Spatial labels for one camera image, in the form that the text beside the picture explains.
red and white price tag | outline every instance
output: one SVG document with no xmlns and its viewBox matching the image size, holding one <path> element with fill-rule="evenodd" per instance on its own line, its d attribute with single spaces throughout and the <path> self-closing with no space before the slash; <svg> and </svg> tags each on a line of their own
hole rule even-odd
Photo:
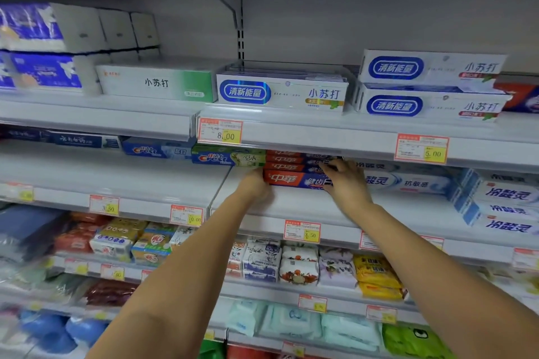
<svg viewBox="0 0 539 359">
<path fill-rule="evenodd" d="M 66 258 L 64 271 L 68 274 L 88 275 L 88 262 Z"/>
<path fill-rule="evenodd" d="M 328 311 L 328 299 L 321 296 L 300 294 L 298 308 L 325 314 Z"/>
<path fill-rule="evenodd" d="M 298 220 L 285 220 L 285 240 L 305 241 L 320 244 L 320 223 L 300 222 Z"/>
<path fill-rule="evenodd" d="M 377 322 L 397 323 L 397 309 L 378 305 L 367 305 L 366 318 Z"/>
<path fill-rule="evenodd" d="M 285 341 L 282 343 L 282 352 L 297 357 L 305 357 L 305 346 L 296 345 L 295 343 Z"/>
<path fill-rule="evenodd" d="M 361 232 L 360 249 L 370 251 L 381 251 L 376 244 L 370 239 L 370 237 L 364 231 Z"/>
<path fill-rule="evenodd" d="M 243 121 L 199 118 L 198 141 L 212 144 L 241 144 Z"/>
<path fill-rule="evenodd" d="M 173 204 L 170 206 L 170 222 L 199 227 L 204 219 L 204 209 Z"/>
<path fill-rule="evenodd" d="M 90 195 L 90 211 L 102 215 L 117 216 L 120 213 L 120 198 Z"/>
<path fill-rule="evenodd" d="M 445 165 L 449 138 L 429 135 L 399 134 L 394 160 Z"/>
<path fill-rule="evenodd" d="M 111 264 L 101 264 L 101 278 L 125 281 L 125 269 Z"/>
<path fill-rule="evenodd" d="M 520 270 L 539 271 L 539 250 L 515 248 L 511 265 Z"/>
<path fill-rule="evenodd" d="M 441 237 L 432 237 L 432 236 L 421 236 L 425 240 L 427 240 L 429 243 L 431 243 L 434 247 L 444 250 L 444 241 L 445 239 Z"/>
<path fill-rule="evenodd" d="M 33 186 L 22 183 L 9 182 L 5 185 L 5 197 L 24 202 L 33 202 Z"/>
<path fill-rule="evenodd" d="M 142 278 L 140 279 L 140 281 L 142 282 L 147 279 L 151 272 L 152 270 L 142 270 Z"/>
</svg>

